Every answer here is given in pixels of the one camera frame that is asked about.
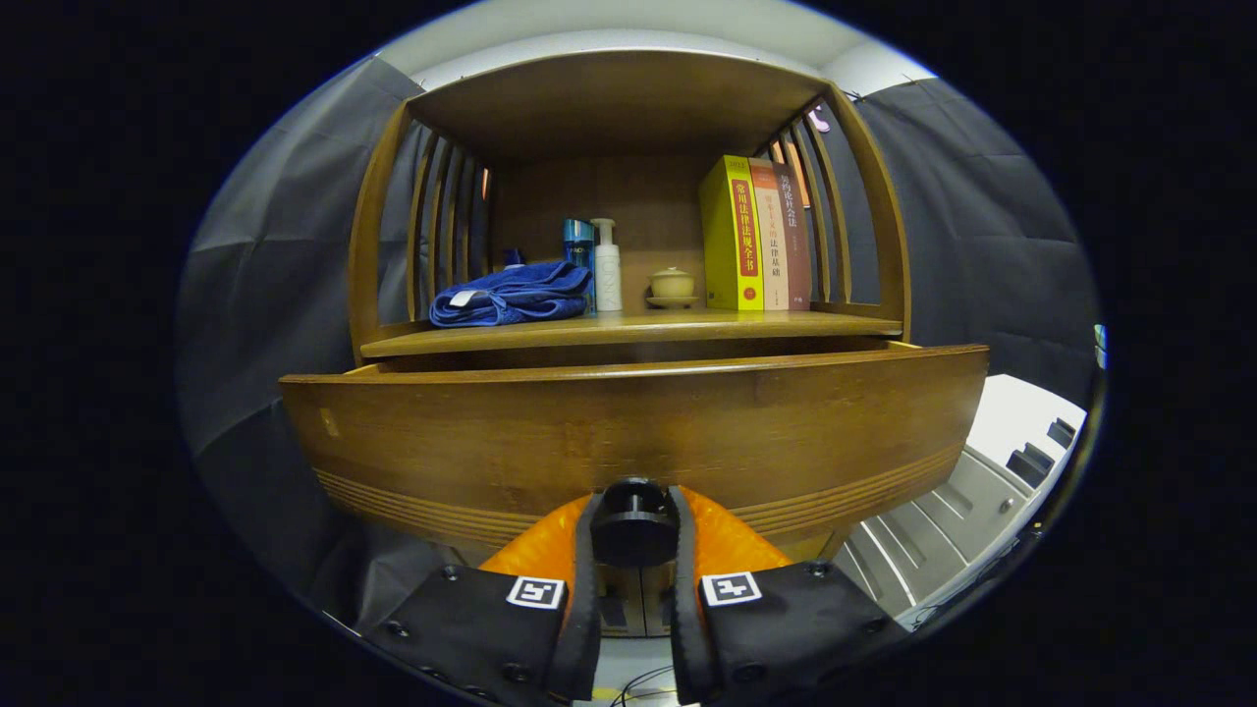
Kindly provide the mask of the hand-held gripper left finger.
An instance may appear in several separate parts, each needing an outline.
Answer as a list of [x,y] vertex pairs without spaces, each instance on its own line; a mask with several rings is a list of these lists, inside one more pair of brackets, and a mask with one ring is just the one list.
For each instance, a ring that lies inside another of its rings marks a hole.
[[591,698],[601,621],[591,523],[602,497],[562,504],[480,567],[446,564],[380,621],[372,647],[476,706]]

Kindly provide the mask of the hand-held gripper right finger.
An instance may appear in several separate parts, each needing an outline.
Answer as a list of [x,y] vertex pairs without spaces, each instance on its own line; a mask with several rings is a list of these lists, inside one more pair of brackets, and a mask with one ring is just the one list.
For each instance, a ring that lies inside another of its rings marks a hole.
[[818,706],[892,654],[908,629],[830,560],[787,559],[744,520],[674,486],[678,698],[701,706]]

